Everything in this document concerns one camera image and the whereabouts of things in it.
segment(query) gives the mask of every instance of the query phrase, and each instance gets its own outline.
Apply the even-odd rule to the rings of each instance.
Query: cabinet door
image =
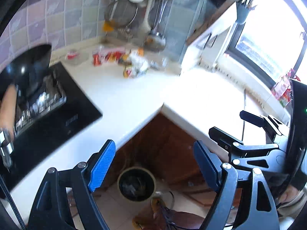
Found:
[[[167,184],[178,183],[200,173],[193,155],[195,139],[163,115],[159,114],[152,121],[151,137],[148,139],[150,141],[146,145],[150,156],[147,165]]]

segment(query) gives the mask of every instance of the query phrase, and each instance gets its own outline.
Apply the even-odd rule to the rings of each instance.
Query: metal screw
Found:
[[[257,175],[260,175],[262,172],[261,172],[261,169],[259,169],[259,168],[254,168],[253,169],[253,172],[255,173],[255,174],[257,174]]]
[[[78,168],[83,169],[86,166],[86,162],[80,162],[78,163]]]
[[[234,159],[234,160],[232,161],[232,163],[233,163],[234,165],[239,165],[239,164],[240,164],[240,160],[239,160],[239,159]]]
[[[228,169],[228,170],[231,169],[231,165],[229,163],[223,163],[222,166],[224,169]]]
[[[52,173],[54,173],[55,171],[56,171],[55,168],[49,168],[49,169],[47,170],[47,172],[48,172],[49,174],[52,174]]]

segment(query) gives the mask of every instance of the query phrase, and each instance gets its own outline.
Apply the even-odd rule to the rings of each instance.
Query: black wok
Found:
[[[51,45],[31,48],[15,58],[0,73],[0,99],[11,83],[18,85],[19,97],[30,98],[42,85],[51,58]]]

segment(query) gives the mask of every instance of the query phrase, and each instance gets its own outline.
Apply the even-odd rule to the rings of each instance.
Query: wooden cabinet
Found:
[[[193,137],[158,114],[144,128],[138,161],[168,185],[178,183],[200,173],[193,155],[194,142]]]
[[[164,115],[158,114],[116,152],[101,188],[106,190],[116,182],[124,169],[140,165],[150,170],[156,179],[166,182],[170,189],[210,207],[216,193],[206,184],[194,159],[195,141]],[[236,206],[240,194],[240,191],[236,194]]]

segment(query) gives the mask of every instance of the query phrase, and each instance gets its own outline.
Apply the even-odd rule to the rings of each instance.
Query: windowsill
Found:
[[[232,81],[247,89],[261,104],[267,114],[278,118],[284,124],[290,122],[290,114],[272,95],[270,89],[242,64],[223,54],[217,60],[217,70]]]

